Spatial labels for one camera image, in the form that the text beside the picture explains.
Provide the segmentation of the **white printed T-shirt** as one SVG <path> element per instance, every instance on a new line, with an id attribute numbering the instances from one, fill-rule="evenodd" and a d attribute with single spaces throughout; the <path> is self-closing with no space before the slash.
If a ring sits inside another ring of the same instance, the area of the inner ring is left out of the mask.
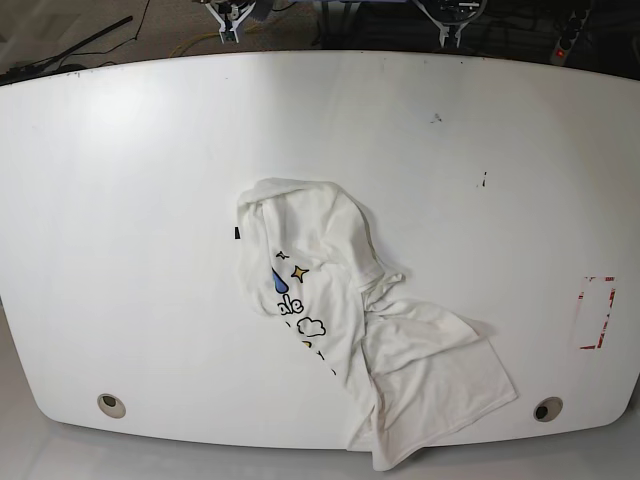
<path id="1" fill-rule="evenodd" d="M 237 203 L 239 282 L 355 405 L 347 447 L 378 472 L 506 406 L 516 390 L 488 339 L 438 305 L 404 298 L 360 206 L 331 182 L 265 179 Z"/>

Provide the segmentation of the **red tape rectangle marking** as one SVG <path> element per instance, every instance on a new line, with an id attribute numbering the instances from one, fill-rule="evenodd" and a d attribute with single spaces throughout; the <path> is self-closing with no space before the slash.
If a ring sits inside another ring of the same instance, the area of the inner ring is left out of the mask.
<path id="1" fill-rule="evenodd" d="M 590 351 L 602 347 L 615 295 L 614 276 L 589 276 L 583 279 L 573 326 L 573 343 L 579 350 Z"/>

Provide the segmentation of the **black power strip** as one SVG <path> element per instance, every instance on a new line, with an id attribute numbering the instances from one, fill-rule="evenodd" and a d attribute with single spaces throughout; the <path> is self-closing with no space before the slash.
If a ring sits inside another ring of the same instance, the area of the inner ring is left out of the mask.
<path id="1" fill-rule="evenodd" d="M 574 47 L 593 6 L 590 0 L 578 1 L 567 21 L 561 36 L 558 39 L 554 51 L 550 57 L 550 63 L 555 66 L 563 66 Z"/>

